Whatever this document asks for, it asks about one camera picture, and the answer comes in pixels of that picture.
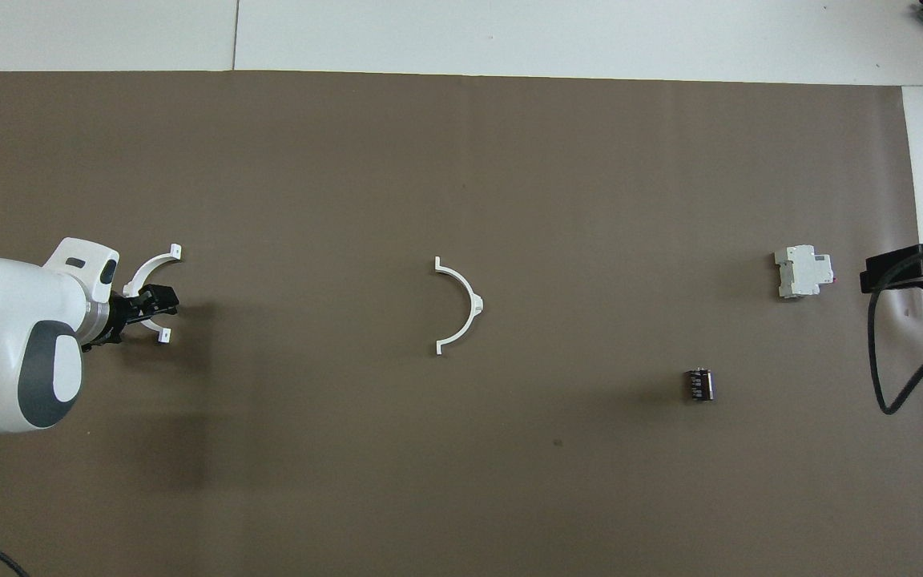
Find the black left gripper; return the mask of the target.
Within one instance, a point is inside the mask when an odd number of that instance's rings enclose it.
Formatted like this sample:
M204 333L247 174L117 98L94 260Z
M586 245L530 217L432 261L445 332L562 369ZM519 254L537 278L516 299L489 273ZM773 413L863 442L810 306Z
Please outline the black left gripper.
M110 293L106 303L92 301L81 324L81 350L122 342L126 326L148 322L159 315L177 314L179 298L172 286L145 284L139 296L128 298Z

